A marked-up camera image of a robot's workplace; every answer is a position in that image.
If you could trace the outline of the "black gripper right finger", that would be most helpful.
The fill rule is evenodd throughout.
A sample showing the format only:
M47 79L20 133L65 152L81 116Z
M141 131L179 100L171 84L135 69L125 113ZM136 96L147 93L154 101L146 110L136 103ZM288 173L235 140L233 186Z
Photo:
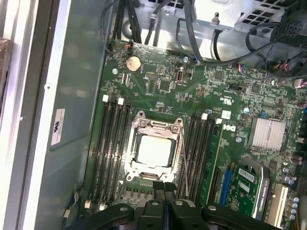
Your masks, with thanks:
M276 230L277 227L239 214L218 204L198 208L186 199L177 199L176 185L164 183L170 230Z

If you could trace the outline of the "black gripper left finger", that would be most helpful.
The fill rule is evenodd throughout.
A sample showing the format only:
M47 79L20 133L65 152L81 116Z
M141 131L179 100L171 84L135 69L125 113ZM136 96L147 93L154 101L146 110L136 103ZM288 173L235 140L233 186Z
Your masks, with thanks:
M163 230L165 229L165 187L153 184L153 199L141 201L137 208L116 204L89 217L82 218L66 230Z

